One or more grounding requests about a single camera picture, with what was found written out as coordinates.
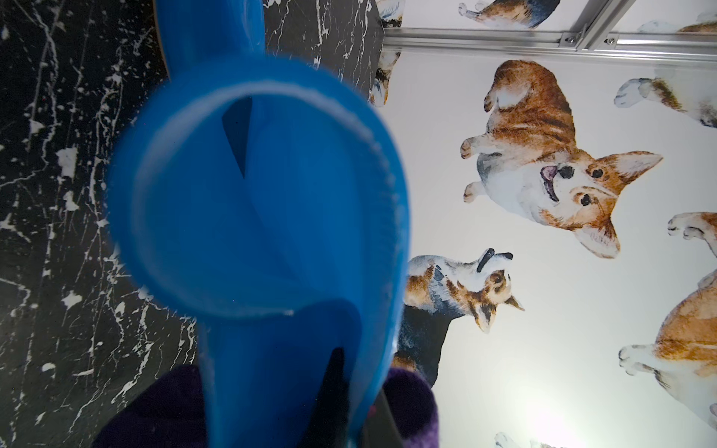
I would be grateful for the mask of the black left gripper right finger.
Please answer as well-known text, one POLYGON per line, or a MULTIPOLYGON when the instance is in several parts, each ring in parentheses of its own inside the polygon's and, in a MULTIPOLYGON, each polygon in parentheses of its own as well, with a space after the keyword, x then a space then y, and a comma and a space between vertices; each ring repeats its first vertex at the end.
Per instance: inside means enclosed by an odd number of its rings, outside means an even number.
POLYGON ((360 433, 361 448, 403 448, 384 390, 380 389, 360 433))

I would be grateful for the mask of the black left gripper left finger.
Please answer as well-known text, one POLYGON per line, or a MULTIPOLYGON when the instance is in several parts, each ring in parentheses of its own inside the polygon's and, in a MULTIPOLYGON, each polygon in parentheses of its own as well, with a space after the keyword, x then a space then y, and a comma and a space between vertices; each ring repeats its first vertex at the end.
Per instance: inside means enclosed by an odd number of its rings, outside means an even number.
POLYGON ((349 384, 344 369, 345 351, 337 347, 330 354, 308 427, 299 442, 300 447, 347 446, 349 384))

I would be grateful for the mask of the purple cloth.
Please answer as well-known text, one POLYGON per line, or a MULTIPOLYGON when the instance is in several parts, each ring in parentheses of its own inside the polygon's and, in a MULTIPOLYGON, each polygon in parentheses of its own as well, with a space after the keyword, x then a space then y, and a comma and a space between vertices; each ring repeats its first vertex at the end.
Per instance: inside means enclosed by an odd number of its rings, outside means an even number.
MULTIPOLYGON (((417 373, 392 369, 383 384, 404 447, 438 447, 438 406, 417 373)), ((107 423, 93 447, 205 447, 205 403, 200 371, 181 365, 166 373, 107 423)))

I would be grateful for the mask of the blue rubber boot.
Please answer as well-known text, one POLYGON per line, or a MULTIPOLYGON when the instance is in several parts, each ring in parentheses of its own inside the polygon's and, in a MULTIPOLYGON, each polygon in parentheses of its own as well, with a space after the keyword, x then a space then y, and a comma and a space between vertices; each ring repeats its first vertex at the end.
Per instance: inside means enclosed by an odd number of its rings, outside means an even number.
POLYGON ((388 374, 410 239, 401 160, 334 74, 265 50, 259 1, 158 1, 169 80, 117 143, 110 231, 194 317, 212 447, 294 447, 330 355, 342 447, 388 374))

